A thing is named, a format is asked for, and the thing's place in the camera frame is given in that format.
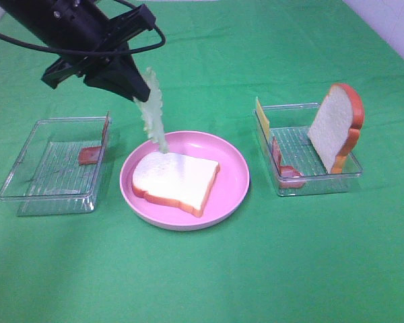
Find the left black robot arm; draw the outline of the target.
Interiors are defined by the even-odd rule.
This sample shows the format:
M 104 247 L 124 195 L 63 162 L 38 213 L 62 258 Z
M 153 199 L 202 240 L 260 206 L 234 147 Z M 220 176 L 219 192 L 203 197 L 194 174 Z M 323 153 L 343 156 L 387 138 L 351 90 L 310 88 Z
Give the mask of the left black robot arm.
M 42 81 L 55 89 L 72 75 L 90 86 L 145 102 L 150 88 L 128 41 L 153 30 L 156 18 L 139 5 L 108 18 L 94 1 L 0 1 L 0 7 L 58 54 Z

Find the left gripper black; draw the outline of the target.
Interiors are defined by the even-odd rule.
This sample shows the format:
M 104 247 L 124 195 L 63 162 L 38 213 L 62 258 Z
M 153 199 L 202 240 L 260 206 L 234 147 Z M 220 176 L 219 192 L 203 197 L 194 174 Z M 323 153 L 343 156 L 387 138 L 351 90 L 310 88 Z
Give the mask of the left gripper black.
M 107 18 L 93 3 L 58 3 L 54 12 L 63 10 L 48 45 L 57 49 L 94 52 L 127 50 L 127 41 L 145 30 L 152 30 L 156 18 L 146 5 Z M 130 101 L 146 102 L 150 88 L 142 78 L 131 55 L 62 54 L 42 76 L 43 82 L 56 88 L 72 75 L 84 76 L 90 87 L 104 89 Z

